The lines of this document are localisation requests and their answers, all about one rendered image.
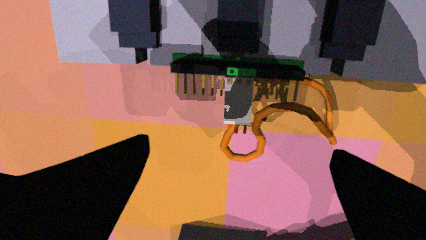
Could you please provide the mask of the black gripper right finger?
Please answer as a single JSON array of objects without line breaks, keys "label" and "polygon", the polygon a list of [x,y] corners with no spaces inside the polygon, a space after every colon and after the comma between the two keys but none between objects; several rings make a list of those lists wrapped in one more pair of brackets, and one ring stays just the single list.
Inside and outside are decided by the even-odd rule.
[{"label": "black gripper right finger", "polygon": [[426,191],[335,149],[329,164],[356,240],[426,240]]}]

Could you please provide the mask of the black flat bar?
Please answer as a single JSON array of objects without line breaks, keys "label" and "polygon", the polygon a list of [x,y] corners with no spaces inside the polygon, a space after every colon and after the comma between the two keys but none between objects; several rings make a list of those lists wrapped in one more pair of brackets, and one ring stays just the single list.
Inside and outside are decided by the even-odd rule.
[{"label": "black flat bar", "polygon": [[304,81],[305,60],[173,53],[170,72]]}]

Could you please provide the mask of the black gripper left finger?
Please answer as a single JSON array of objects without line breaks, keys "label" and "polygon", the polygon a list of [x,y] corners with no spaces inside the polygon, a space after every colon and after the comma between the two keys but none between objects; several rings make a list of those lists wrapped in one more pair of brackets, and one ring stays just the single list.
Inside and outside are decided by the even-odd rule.
[{"label": "black gripper left finger", "polygon": [[139,134],[25,175],[0,173],[0,240],[109,240],[149,155]]}]

